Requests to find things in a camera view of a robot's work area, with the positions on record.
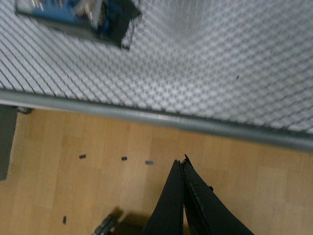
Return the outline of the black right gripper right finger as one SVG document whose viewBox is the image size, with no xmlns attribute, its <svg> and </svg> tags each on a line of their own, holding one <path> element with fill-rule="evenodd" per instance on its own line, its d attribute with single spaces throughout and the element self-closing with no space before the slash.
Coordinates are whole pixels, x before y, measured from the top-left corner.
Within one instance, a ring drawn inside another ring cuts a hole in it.
<svg viewBox="0 0 313 235">
<path fill-rule="evenodd" d="M 251 235 L 196 172 L 188 156 L 181 163 L 184 177 L 184 208 L 192 235 Z"/>
</svg>

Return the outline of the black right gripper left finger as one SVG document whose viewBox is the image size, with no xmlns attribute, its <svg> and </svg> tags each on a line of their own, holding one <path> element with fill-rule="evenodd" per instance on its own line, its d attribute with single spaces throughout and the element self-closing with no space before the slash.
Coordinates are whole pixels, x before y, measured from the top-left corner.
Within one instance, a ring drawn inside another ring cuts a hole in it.
<svg viewBox="0 0 313 235">
<path fill-rule="evenodd" d="M 182 235 L 184 183 L 181 163 L 173 162 L 157 205 L 142 235 Z"/>
</svg>

